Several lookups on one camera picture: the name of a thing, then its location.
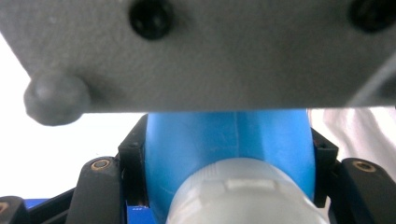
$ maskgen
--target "black mounting post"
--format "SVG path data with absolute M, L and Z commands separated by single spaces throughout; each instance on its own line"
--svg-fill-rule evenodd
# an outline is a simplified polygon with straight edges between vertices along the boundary
M 87 223 L 126 223 L 120 163 L 115 158 L 98 158 L 82 167 L 66 224 Z

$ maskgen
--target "black plastic mount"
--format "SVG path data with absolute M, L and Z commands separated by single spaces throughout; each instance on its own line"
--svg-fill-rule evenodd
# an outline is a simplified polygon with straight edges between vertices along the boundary
M 396 221 L 396 184 L 387 172 L 370 161 L 348 158 L 339 162 L 338 147 L 312 130 L 316 158 L 314 204 L 324 207 L 331 198 L 332 224 Z

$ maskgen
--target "blue plastic part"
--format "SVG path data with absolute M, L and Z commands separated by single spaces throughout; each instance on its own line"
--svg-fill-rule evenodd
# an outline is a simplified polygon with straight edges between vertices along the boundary
M 149 114 L 146 179 L 157 222 L 165 222 L 185 179 L 210 163 L 238 157 L 273 164 L 313 198 L 315 156 L 305 110 Z
M 24 200 L 27 209 L 32 208 L 46 201 L 47 199 L 26 199 Z
M 47 199 L 26 199 L 26 208 L 32 208 L 46 201 Z M 127 207 L 128 224 L 155 224 L 151 209 L 141 206 Z

